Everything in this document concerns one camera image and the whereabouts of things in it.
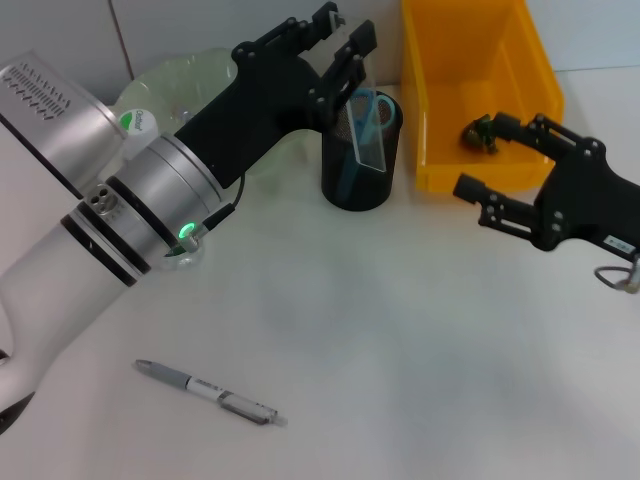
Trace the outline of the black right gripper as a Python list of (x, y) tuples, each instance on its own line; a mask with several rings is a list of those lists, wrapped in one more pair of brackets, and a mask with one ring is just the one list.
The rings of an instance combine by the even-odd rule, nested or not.
[(497, 138), (560, 161), (538, 192), (535, 207), (461, 174), (453, 195), (481, 206), (480, 226), (533, 241), (546, 252), (565, 240), (579, 239), (621, 258), (639, 253), (639, 186), (610, 168), (603, 143), (581, 137), (543, 114), (523, 124), (498, 112), (492, 125)]

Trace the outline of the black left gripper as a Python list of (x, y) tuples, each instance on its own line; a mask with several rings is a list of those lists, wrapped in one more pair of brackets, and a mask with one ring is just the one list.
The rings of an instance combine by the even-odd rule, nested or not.
[(376, 49), (370, 20), (349, 35), (321, 76), (297, 56), (332, 35), (337, 14), (337, 5), (326, 2), (310, 21), (289, 17), (257, 40), (241, 42), (232, 55), (232, 84), (176, 132), (221, 187), (230, 187), (289, 133), (318, 131), (320, 120), (335, 120), (366, 79), (364, 59)]

